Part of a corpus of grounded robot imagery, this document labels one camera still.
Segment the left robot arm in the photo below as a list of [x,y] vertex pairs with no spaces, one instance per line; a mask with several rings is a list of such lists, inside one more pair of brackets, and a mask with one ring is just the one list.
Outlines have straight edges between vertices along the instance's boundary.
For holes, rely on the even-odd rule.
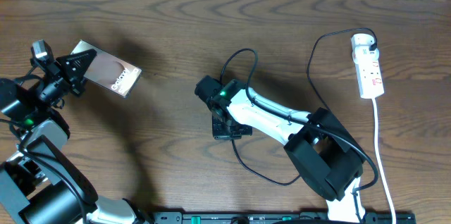
[[1,205],[16,223],[152,223],[127,199],[101,197],[61,148],[70,137],[58,112],[69,93],[85,90],[94,49],[54,58],[42,42],[32,49],[33,68],[1,79],[1,112],[18,139],[17,151],[1,164]]

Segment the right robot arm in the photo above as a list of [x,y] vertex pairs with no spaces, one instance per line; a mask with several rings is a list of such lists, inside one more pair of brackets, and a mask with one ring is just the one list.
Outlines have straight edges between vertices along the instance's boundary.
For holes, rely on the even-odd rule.
[[243,82],[222,85],[208,75],[197,83],[194,93],[212,113],[214,139],[233,141],[260,130],[283,145],[299,176],[326,200],[329,220],[364,220],[366,211],[357,191],[364,159],[331,112],[292,110],[258,95]]

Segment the Galaxy smartphone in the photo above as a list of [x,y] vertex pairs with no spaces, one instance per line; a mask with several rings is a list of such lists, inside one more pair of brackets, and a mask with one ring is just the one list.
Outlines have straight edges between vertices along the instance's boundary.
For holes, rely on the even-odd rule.
[[142,69],[134,66],[84,40],[80,40],[72,54],[94,49],[97,53],[84,77],[107,90],[126,98],[140,78]]

